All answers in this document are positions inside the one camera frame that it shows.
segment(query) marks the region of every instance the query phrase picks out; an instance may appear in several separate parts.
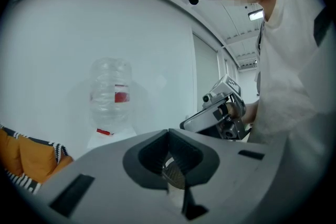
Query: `pillow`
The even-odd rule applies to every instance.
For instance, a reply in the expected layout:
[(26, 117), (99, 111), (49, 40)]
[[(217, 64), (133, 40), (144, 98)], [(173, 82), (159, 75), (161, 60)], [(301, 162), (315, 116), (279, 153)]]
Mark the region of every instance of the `pillow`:
[(74, 159), (72, 159), (72, 157), (70, 156), (64, 156), (61, 161), (59, 162), (59, 164), (57, 165), (57, 167), (55, 168), (55, 170), (53, 171), (53, 173), (49, 176), (53, 176), (56, 173), (58, 173), (59, 171), (61, 171), (64, 167), (66, 167), (67, 165), (69, 165), (70, 163), (72, 163), (74, 161)]
[(23, 171), (31, 179), (44, 183), (57, 166), (54, 147), (36, 143), (22, 135), (18, 140)]
[(16, 176), (23, 173), (19, 141), (7, 135), (4, 130), (0, 130), (0, 160), (2, 165)]

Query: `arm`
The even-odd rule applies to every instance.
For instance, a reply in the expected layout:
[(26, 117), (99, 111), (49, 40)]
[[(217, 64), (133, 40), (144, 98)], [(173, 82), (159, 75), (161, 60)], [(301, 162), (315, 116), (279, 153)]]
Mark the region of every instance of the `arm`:
[(258, 104), (259, 104), (259, 100), (252, 104), (246, 105), (245, 115), (241, 119), (245, 125), (249, 123), (253, 123), (254, 120), (256, 119)]
[[(259, 104), (259, 100), (252, 104), (246, 105), (245, 115), (241, 119), (245, 125), (249, 123), (253, 123), (253, 121), (255, 120), (256, 115), (257, 115), (257, 110), (258, 110), (258, 104)], [(237, 109), (233, 103), (226, 103), (226, 107), (227, 107), (229, 115), (232, 118), (239, 117)]]

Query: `clear plastic bottle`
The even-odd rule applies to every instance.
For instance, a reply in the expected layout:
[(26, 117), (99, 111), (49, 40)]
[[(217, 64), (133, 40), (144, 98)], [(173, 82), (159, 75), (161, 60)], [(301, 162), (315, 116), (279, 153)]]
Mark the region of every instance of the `clear plastic bottle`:
[(95, 128), (111, 134), (130, 126), (131, 65), (101, 58), (91, 67), (90, 117)]

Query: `ceiling light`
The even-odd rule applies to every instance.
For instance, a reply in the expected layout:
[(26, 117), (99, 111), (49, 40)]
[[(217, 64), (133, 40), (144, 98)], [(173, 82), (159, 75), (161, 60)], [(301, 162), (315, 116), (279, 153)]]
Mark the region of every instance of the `ceiling light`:
[(250, 12), (248, 14), (248, 17), (250, 18), (250, 20), (256, 20), (256, 19), (263, 18), (264, 17), (263, 9), (258, 9), (255, 12)]

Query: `sofa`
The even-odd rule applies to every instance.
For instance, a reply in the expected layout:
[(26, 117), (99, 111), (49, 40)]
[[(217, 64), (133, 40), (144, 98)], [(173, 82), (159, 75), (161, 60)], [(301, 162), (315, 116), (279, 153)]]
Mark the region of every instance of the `sofa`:
[(33, 194), (73, 161), (61, 144), (32, 138), (0, 125), (0, 162), (13, 184)]

